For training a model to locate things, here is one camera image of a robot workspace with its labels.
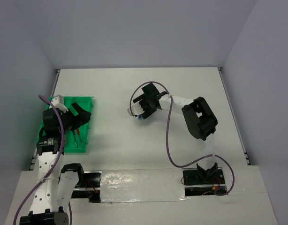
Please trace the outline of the red gel pen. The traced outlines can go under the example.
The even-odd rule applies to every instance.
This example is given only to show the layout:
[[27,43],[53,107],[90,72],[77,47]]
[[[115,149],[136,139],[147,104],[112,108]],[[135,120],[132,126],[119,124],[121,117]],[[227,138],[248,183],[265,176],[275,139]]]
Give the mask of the red gel pen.
[[77,135],[78,135],[78,137],[79,137],[79,140],[80,140],[81,145],[83,145],[83,141],[82,141],[82,138],[81,138],[79,129],[77,129],[76,132],[77,132]]

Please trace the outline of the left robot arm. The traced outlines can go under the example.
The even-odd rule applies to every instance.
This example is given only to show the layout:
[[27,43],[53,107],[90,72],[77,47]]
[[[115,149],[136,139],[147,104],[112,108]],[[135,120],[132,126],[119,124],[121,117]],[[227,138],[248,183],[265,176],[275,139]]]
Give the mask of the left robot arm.
[[49,103],[43,111],[43,126],[37,142],[38,182],[28,193],[33,202],[21,225],[70,225],[72,213],[69,202],[75,187],[86,181],[79,163],[61,166],[64,157],[66,134],[90,121],[91,112],[73,102],[73,114],[64,105]]

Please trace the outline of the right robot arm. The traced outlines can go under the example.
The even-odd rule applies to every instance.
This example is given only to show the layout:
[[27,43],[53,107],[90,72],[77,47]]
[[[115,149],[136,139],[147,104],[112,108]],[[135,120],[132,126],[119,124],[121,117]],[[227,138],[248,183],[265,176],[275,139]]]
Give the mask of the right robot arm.
[[[172,165],[177,168],[185,168],[196,164],[198,179],[202,183],[209,183],[218,170],[215,156],[208,148],[216,131],[218,120],[203,97],[188,99],[172,95],[161,83],[155,81],[144,82],[130,97],[129,114],[134,118],[147,119],[157,110],[167,110],[167,125],[165,145],[167,156]],[[189,133],[197,140],[204,143],[202,152],[207,155],[185,165],[176,164],[169,150],[169,127],[171,113],[175,112],[184,117]]]

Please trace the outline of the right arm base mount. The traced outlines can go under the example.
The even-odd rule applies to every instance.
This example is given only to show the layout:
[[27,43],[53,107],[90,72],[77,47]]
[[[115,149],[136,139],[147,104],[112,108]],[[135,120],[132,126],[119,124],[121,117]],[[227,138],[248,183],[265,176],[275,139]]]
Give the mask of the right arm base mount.
[[222,168],[206,180],[199,177],[196,168],[183,169],[180,182],[184,185],[185,196],[223,195],[227,192]]

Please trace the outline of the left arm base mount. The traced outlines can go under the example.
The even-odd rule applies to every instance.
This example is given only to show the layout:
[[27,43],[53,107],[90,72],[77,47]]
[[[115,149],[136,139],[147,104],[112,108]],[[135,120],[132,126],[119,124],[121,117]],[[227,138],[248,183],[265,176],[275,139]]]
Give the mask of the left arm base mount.
[[85,171],[83,183],[77,184],[72,199],[86,199],[89,203],[100,203],[101,171]]

